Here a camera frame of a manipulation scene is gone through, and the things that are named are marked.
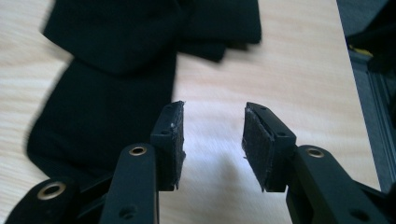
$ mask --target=black fabric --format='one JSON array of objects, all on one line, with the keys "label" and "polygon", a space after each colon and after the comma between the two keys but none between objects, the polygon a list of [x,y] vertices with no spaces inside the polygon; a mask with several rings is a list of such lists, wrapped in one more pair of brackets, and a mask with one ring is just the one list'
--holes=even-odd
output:
[{"label": "black fabric", "polygon": [[139,71],[110,76],[79,59],[71,62],[37,119],[27,153],[48,176],[81,185],[111,173],[120,151],[148,143],[171,102],[176,52],[167,49]]},{"label": "black fabric", "polygon": [[230,42],[259,43],[257,0],[56,0],[44,35],[74,55],[30,133],[48,176],[80,185],[148,143],[171,103],[177,50],[218,62]]}]

